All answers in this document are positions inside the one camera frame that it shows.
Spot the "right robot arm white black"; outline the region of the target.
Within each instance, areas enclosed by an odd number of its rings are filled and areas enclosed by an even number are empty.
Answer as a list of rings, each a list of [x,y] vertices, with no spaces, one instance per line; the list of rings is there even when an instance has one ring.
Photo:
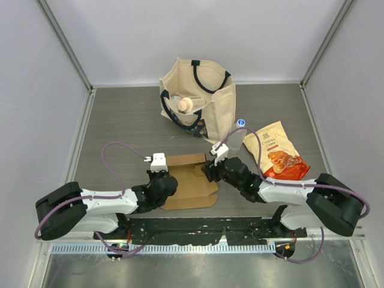
[[[249,202],[280,203],[271,221],[271,230],[279,237],[316,227],[349,237],[368,209],[361,196],[327,173],[307,181],[262,178],[238,157],[208,160],[202,172],[209,182],[224,181],[236,188]]]

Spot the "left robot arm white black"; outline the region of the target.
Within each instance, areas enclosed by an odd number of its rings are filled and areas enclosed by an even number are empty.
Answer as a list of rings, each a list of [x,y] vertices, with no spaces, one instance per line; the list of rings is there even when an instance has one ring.
[[[35,238],[59,239],[70,232],[98,232],[122,239],[128,231],[123,217],[143,214],[165,204],[178,182],[167,171],[147,171],[149,182],[123,191],[81,189],[78,182],[57,188],[35,204],[38,227]]]

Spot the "brown cardboard box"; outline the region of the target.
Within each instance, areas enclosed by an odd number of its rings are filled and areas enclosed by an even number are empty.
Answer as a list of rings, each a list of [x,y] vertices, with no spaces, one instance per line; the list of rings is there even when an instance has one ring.
[[[175,194],[165,201],[164,210],[205,208],[217,201],[217,183],[209,182],[202,172],[205,162],[204,153],[166,157],[169,173],[176,178],[178,187]]]

